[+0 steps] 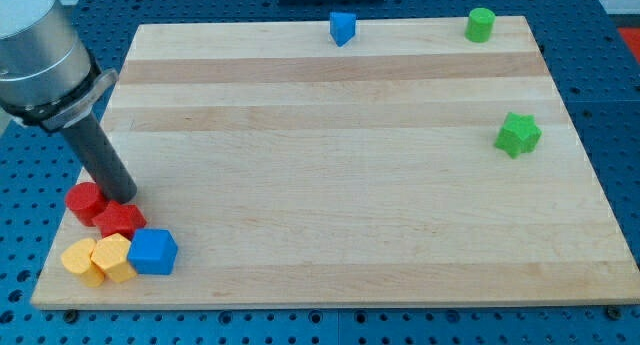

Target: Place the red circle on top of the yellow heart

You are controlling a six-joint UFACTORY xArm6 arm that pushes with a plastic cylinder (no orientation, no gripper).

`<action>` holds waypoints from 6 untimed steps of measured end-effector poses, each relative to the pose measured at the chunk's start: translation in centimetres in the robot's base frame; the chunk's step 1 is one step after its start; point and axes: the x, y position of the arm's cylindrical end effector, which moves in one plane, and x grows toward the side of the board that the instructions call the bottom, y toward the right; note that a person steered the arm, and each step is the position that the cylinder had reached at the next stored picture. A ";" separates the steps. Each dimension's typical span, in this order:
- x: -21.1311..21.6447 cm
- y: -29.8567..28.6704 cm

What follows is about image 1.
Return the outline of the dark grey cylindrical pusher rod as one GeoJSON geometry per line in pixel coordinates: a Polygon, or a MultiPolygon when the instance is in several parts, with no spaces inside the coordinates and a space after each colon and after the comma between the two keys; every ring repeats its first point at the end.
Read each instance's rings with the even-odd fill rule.
{"type": "Polygon", "coordinates": [[[107,199],[127,203],[135,197],[137,186],[93,113],[61,134],[107,199]]]}

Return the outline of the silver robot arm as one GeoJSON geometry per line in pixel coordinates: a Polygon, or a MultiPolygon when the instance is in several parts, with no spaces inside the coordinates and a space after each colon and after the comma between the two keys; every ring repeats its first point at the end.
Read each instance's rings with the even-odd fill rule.
{"type": "Polygon", "coordinates": [[[137,186],[93,113],[117,81],[60,0],[1,0],[1,108],[23,126],[61,133],[103,194],[125,203],[137,186]]]}

